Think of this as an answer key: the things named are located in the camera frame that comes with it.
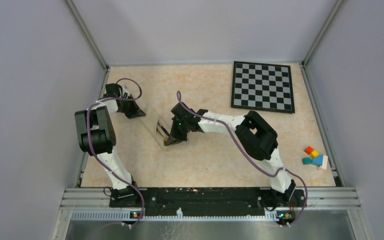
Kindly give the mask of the gold spoon green handle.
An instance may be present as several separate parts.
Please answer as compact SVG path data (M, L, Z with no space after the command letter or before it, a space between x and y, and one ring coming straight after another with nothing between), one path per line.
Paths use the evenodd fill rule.
M167 145L168 136L163 131L158 131L158 134L161 136L162 144Z

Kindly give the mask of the silver knife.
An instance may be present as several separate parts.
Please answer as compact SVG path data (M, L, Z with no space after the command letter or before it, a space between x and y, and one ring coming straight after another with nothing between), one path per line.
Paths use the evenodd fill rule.
M156 123L156 132L157 133L158 133L158 131L164 132L168 136L168 138L169 138L169 136L170 136L170 131L169 130L170 129L167 127L165 122L162 119L158 118L157 119L157 123Z

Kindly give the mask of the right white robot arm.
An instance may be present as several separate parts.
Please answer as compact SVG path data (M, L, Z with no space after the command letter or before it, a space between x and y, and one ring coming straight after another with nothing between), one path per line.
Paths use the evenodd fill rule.
M274 202L287 206L293 200L296 183L281 160L278 134L259 113L251 110L246 115L234 116L207 109L193 111L183 102L176 104L171 112L172 126L164 140L166 146L187 141L190 132L228 134L252 164L270 177Z

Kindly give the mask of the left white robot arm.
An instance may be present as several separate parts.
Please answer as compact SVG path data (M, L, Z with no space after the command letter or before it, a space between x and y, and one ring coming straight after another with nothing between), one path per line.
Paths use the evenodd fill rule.
M146 116L127 86L106 84L103 98L88 109L75 112L77 140L80 149L98 161L111 181L110 207L134 207L141 194L116 151L116 132L111 121L114 113L122 113L128 119Z

